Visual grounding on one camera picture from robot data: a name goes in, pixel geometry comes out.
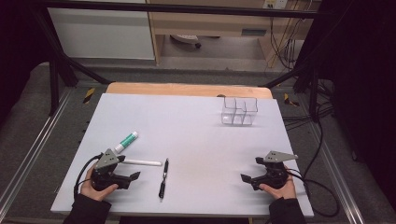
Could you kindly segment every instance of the green marker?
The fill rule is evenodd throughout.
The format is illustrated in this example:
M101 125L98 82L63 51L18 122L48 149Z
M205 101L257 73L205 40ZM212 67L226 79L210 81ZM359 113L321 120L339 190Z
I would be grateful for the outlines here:
M120 154L126 147L128 147L137 138L137 132L129 134L124 140L114 147L114 150Z

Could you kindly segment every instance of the clear plastic container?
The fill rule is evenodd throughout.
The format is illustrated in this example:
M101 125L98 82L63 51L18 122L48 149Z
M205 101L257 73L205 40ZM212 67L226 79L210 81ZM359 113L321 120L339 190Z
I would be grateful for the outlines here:
M229 125L252 125L257 112L256 98L224 97L221 122Z

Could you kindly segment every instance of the pen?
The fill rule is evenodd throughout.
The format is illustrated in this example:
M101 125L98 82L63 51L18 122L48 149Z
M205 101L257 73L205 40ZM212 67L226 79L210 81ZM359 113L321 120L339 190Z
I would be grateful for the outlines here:
M160 193L158 194L158 196L160 196L161 198L161 202L163 201L163 195L165 193L165 179L166 176L168 175L168 165L169 165L169 160L166 159L165 168L163 168L163 182L161 183Z

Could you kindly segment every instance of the cable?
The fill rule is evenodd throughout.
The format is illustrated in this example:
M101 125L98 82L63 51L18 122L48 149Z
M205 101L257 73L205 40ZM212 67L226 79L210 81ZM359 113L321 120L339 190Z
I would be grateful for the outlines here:
M79 172L78 178L77 178L77 180L76 180L76 184L75 184L75 186L74 186L74 198L75 198L75 199L76 199L77 196L78 196L78 186L79 186L82 182L86 181L86 180L84 180L84 181L79 182L79 180L81 179L81 176L82 176L82 174L84 173L85 169L87 169L87 166L88 166L92 161L94 161L94 160L99 160L99 159L102 157L102 155L103 155L103 153L101 153L100 155L97 155L97 156L92 157L90 160L87 161L87 163L85 163L84 167L83 167L82 170Z
M297 8L298 2L299 2L299 0L296 1L296 3L294 4L294 7L293 7L292 10L295 10ZM308 8L306 8L306 5L305 5L304 10L308 10L310 8L311 4L309 4ZM292 20L292 18L289 18L288 23L286 25L286 29L283 32L283 35L282 35L282 37L280 39L280 43L278 45L277 42L276 42L276 39L274 37L274 18L270 17L270 31L271 31L270 40L271 40L271 46L272 46L273 50L275 51L275 55L270 60L273 60L275 58L275 56L276 56L281 61L282 65L285 68L289 69L289 71L292 69L290 67L290 64L293 64L293 66L294 66L294 63L295 63L295 60L294 60L295 40L293 40L292 42L291 42L291 40L297 34L298 28L300 26L300 22L303 21L303 19L297 20L297 22L294 24L294 28L293 28L293 30L292 30L292 32L290 34L290 37L289 37L289 40L287 41L287 44L284 47L281 47L283 39L285 38L286 32L288 31L288 27L289 27L289 24L290 24L291 20ZM280 53L282 50L284 50L284 56L283 57L281 56L281 53Z
M84 183L84 182L86 182L86 181L89 181L89 180L91 180L91 179L89 178L89 179L82 180L82 181L80 181L78 184L81 185L82 183Z
M324 103L324 104L322 104L322 105L320 105L320 106L318 107L317 115L318 115L318 112L319 112L320 108L321 108L323 105L326 105L327 103ZM308 167L306 168L306 170L305 170L305 172L304 172L303 178L306 177L306 175L308 174L309 169L311 168L311 166L312 166L312 164L314 163L315 159L318 157L318 154L319 154L320 149L321 149L321 145L322 145L322 143L323 143L323 128L322 128L322 126L321 126L320 119L318 119L318 126L319 126L319 130L320 130L319 146L318 146L318 148L317 148L317 151L315 152L314 158L311 160L311 162L309 162L309 165L308 165Z
M324 118L333 112L333 107L329 106L327 108L324 108L322 110L318 111L318 118ZM313 121L312 117L310 115L307 116L300 116L300 117L283 117L283 121L285 122L285 127L289 127L287 131L293 130L295 128L301 127L310 121Z
M298 178L298 179L300 179L301 181L303 181L303 184L304 184L305 191L306 191L306 194L307 194L307 196L308 196L308 199L311 198L311 191L309 190L309 187L308 187L307 183L313 183L313 184L315 184L315 185L317 185L317 186L319 186L319 187L321 187L321 188L327 190L327 191L332 195L332 197L333 197L334 200L335 200L335 206L336 206L335 211L334 211L332 214L325 214L325 213L323 213L323 212L320 212L320 211L319 211L318 209L316 209L314 206L312 206L312 210L313 210L314 212L318 213L319 215L321 215L321 216L323 216L323 217L335 217L335 216L338 215L338 213L340 212L340 202L338 201L337 196L335 195L334 192L332 192L331 189L329 189L329 188L326 187L325 185L319 183L318 181L315 181L315 180L312 180L312 179L306 179L306 178L303 178L302 176L295 175L295 174L293 174L293 173L291 173L291 172L288 172L288 174L289 174L289 175L292 175L292 176L294 176L294 177L296 177L296 178Z
M294 169L288 169L288 170L294 171L295 173L297 173L297 174L299 174L301 176L301 173L298 170L294 170Z

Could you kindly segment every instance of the black cable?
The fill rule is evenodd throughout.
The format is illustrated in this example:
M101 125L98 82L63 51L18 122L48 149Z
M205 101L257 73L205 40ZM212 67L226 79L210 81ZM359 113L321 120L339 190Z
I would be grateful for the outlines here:
M284 48L285 50L284 50L284 56L283 57L288 62L289 68L291 68L290 64L293 64L293 67L294 67L294 63L296 62L296 60L294 60L295 40L293 38L297 35L297 32L298 32L298 30L300 28L300 22L302 20L303 19L299 19L294 24L294 27L293 27L293 30L291 31L288 43L287 43L287 45Z
M301 126L303 126L303 125L305 125L305 124L307 124L307 123L309 123L309 122L311 122L311 120L306 121L306 122L304 122L304 123L302 123L302 124L296 125L296 126L294 126L294 127L292 127L292 128L289 128L289 129L287 129L286 131L291 131L291 130L293 130L293 129L299 128L299 127L301 127Z
M276 168L267 168L267 170L271 170L271 171L275 171L275 172L280 172L280 171L282 171L282 170L276 169ZM309 187L308 187L308 184L307 184L307 183L316 184L316 185L318 185L319 187L321 187L321 188L327 190L328 192L330 192L330 194L332 195L332 197L333 197L334 200L335 200L335 206L336 206L335 211L334 211L333 213L331 213L331 214L325 214L325 213L323 213L323 212L320 212L320 211L319 211L318 209L316 209L314 206L312 206L312 210L313 210L314 212L318 213L319 215L321 215L321 216L323 216L323 217L335 217L335 216L337 216L337 215L339 214L340 208L341 208L341 207L340 207L340 202L338 201L337 196L335 195L334 192L332 192L331 189L327 188L325 185L319 183L318 181L303 178L303 177L301 176L301 173L300 173L299 171L297 171L297 170L288 169L288 170L287 170L287 173L288 173L288 175L291 175L291 176L293 176L293 177L296 177L296 178L300 179L300 180L303 182L304 187L305 187L305 191L306 191L306 195L308 196L308 199L311 199L311 191L309 190ZM270 222L271 222L271 218L269 218L265 223L270 223Z
M285 62L283 62L282 57L280 56L280 51L281 49L279 48L279 45L276 43L276 39L274 37L274 17L270 18L270 31L271 31L271 38L270 38L270 42L271 42L271 46L273 48L273 50L275 51L275 55L276 57L280 60L280 62L283 64L283 66L285 66L288 69L291 69L290 67L288 67Z
M292 123L288 123L288 124L285 124L285 127L288 127L288 126L291 126L291 125L294 125L294 124L298 124L298 123L301 123L301 122L310 122L311 121L311 119L301 119L301 120L299 120L299 119L297 119L297 121L296 120L286 120L285 122L292 122Z
M319 118L324 118L331 114L333 111L332 106L327 107L321 111L319 111L318 117ZM300 117L283 117L283 121L285 122L292 122L292 121L311 121L312 117L310 115L307 116L300 116Z
M82 183L84 183L84 182L86 182L86 181L89 181L89 180L91 180L91 179L89 178L89 179L82 180L82 181L80 181L80 182L78 183L78 185L81 185Z
M82 170L79 172L78 178L76 180L76 184L74 186L74 198L76 199L78 196L78 186L80 185L79 180L81 179L82 174L84 173L85 169L87 169L87 166L94 160L99 160L102 157L103 153L101 153L100 155L94 156L92 157L90 160L87 161L87 163L85 163L84 167L82 168Z
M321 108L323 105L325 105L325 104L322 104L322 105L320 105L320 106L318 107L317 114L318 114L320 108ZM317 151L315 152L315 155L314 155L314 157L312 158L311 162L309 162L308 167L306 167L306 170L305 170L305 172L304 172L303 178L306 178L306 175L308 174L309 169L311 168L311 166L312 166L312 164L314 163L314 161L317 159L318 154L319 154L320 149L321 149L321 145L322 145L322 142L323 142L323 129L322 129L322 126L321 126L321 123L320 123L320 119L318 119L318 126L319 126L319 130L320 130L319 146L318 146Z

